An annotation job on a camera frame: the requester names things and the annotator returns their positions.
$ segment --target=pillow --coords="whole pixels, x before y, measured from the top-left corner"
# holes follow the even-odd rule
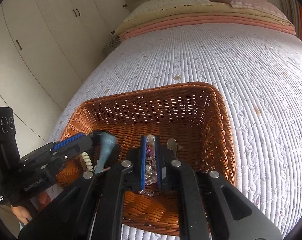
[[[144,2],[134,9],[134,11],[124,21],[131,20],[137,15],[146,14],[149,12],[167,10],[176,7],[189,6],[189,5],[213,5],[209,0],[150,0]]]
[[[279,18],[288,20],[283,12],[281,12],[273,4],[263,0],[218,0],[222,3],[229,3],[233,8],[247,8],[278,16]]]

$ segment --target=curtain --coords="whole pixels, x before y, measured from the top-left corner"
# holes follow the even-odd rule
[[[301,37],[300,9],[297,0],[282,0],[283,13],[295,26],[296,36]]]

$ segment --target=folded blanket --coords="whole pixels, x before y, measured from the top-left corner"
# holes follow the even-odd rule
[[[119,27],[115,30],[114,35],[119,36],[127,29],[136,27],[140,24],[158,20],[163,17],[181,15],[186,13],[206,13],[206,15],[220,14],[220,15],[228,15],[228,16],[242,16],[245,18],[252,18],[252,16],[256,16],[256,17],[262,17],[261,19],[266,19],[266,18],[272,19],[273,21],[276,21],[279,25],[293,26],[293,24],[288,19],[283,19],[271,14],[267,14],[265,12],[261,12],[254,9],[248,9],[248,8],[232,8],[230,4],[215,3],[214,5],[209,5],[209,6],[190,5],[184,7],[169,8],[164,10],[141,12],[139,14],[131,14],[119,25]]]
[[[216,15],[202,15],[202,16],[190,16],[190,17],[179,17],[168,20],[159,21],[156,23],[145,23],[138,25],[133,28],[129,28],[120,34],[121,41],[125,39],[135,37],[144,33],[148,33],[156,30],[163,30],[171,27],[181,26],[181,25],[193,25],[202,23],[238,23],[245,25],[260,26],[268,29],[273,29],[285,33],[290,33],[295,35],[294,26],[290,25],[280,25],[263,20],[250,19],[245,17],[237,16],[216,16]]]

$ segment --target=pink pillowcase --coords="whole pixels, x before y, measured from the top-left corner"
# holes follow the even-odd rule
[[[218,0],[222,3],[229,3],[233,8],[247,8],[254,9],[260,12],[268,13],[271,15],[275,15],[279,18],[282,18],[286,21],[288,19],[276,6],[273,4],[263,1],[263,0]]]

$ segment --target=yellow blanket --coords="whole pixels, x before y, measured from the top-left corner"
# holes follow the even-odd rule
[[[239,16],[249,19],[262,20],[271,22],[274,24],[280,24],[284,26],[293,26],[293,24],[286,19],[267,14],[254,9],[246,8],[232,8],[230,4],[215,3],[213,5],[189,5],[175,8],[169,8],[165,10],[149,11],[146,13],[135,14],[134,11],[119,25],[115,30],[115,36],[119,36],[128,28],[135,27],[137,25],[154,21],[154,23],[163,21],[164,17],[177,18],[182,17],[185,14],[197,14],[201,15],[223,15],[223,16]]]

